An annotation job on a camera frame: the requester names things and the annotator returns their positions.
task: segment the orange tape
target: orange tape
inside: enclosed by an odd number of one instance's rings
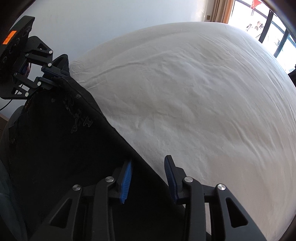
[[[11,40],[11,38],[15,35],[16,31],[11,31],[10,34],[7,36],[7,38],[4,40],[3,44],[8,44],[8,42]]]

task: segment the bed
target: bed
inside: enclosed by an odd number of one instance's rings
[[[268,241],[282,237],[296,212],[296,89],[258,41],[222,23],[159,25],[99,45],[70,74],[163,180],[169,154],[230,188]]]

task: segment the silver screw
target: silver screw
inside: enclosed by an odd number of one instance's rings
[[[185,177],[184,181],[187,183],[191,183],[191,182],[193,182],[193,178],[192,177]]]
[[[218,189],[224,191],[226,189],[226,186],[224,184],[218,184]]]
[[[74,186],[72,187],[72,189],[73,189],[74,191],[79,191],[79,190],[81,189],[81,186],[78,185],[78,184],[76,184],[76,185],[74,185]]]
[[[106,177],[105,181],[108,182],[108,183],[111,183],[111,182],[114,181],[114,177]]]

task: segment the ribbed blue pad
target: ribbed blue pad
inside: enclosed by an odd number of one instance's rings
[[[173,172],[172,172],[172,168],[171,168],[167,158],[165,158],[165,174],[166,174],[167,181],[168,181],[168,187],[169,187],[169,190],[170,190],[170,195],[172,196],[172,198],[176,202],[177,199],[178,199],[177,182],[175,180],[175,177],[174,177]]]
[[[131,175],[132,175],[132,165],[130,161],[126,167],[126,172],[124,173],[122,184],[121,184],[119,200],[122,204],[124,204],[124,201],[128,197],[129,185],[131,183]]]

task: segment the beige curtain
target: beige curtain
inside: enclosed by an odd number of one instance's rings
[[[228,23],[234,0],[215,0],[211,22]]]

